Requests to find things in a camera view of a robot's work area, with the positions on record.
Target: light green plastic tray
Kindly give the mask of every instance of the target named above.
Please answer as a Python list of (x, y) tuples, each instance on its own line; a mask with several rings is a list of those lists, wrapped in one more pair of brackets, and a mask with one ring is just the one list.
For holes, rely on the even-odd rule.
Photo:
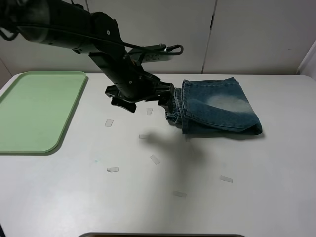
[(0, 97), (0, 154), (47, 153), (61, 140), (84, 72), (26, 72)]

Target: faded denim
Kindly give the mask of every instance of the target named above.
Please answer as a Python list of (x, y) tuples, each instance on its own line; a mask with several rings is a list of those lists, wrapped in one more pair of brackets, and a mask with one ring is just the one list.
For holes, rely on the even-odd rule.
[(258, 135), (261, 123), (235, 78), (223, 81), (183, 81), (173, 96), (166, 119), (182, 125), (183, 134), (230, 132)]

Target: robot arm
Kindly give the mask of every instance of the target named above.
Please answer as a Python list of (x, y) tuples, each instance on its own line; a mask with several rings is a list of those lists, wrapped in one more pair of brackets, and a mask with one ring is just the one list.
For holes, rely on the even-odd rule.
[[(20, 33), (31, 42), (88, 53), (114, 84), (105, 91), (112, 97), (112, 105), (135, 112), (136, 102), (158, 100), (158, 105), (172, 111), (173, 85), (145, 72), (141, 63), (154, 55), (180, 55), (180, 45), (139, 47), (124, 43), (116, 20), (61, 0), (2, 0), (0, 27), (12, 32), (8, 37), (0, 31), (8, 41)], [(133, 50), (127, 53), (125, 46)]]

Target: white tabletop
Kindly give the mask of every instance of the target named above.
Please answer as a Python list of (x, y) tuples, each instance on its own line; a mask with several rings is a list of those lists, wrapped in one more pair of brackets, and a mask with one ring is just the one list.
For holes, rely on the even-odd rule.
[[(111, 106), (104, 74), (87, 74), (65, 140), (49, 156), (0, 156), (0, 223), (7, 237), (87, 232), (316, 236), (316, 82), (307, 76), (161, 74), (186, 80), (234, 76), (264, 135), (193, 138), (157, 102), (136, 113)], [(0, 91), (2, 94), (16, 79)], [(147, 108), (153, 108), (151, 116)], [(113, 119), (112, 127), (105, 127)], [(139, 134), (156, 132), (147, 144)], [(160, 160), (155, 165), (150, 156)], [(108, 167), (119, 167), (109, 173)], [(220, 180), (220, 176), (233, 182)], [(172, 194), (185, 192), (186, 198)]]

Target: jeans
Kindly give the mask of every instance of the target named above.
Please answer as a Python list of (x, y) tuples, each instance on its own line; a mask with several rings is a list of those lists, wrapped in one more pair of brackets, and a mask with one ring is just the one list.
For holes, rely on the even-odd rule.
[(258, 135), (261, 123), (235, 78), (187, 81), (175, 88), (173, 112), (166, 119), (182, 125), (183, 134), (232, 132)]

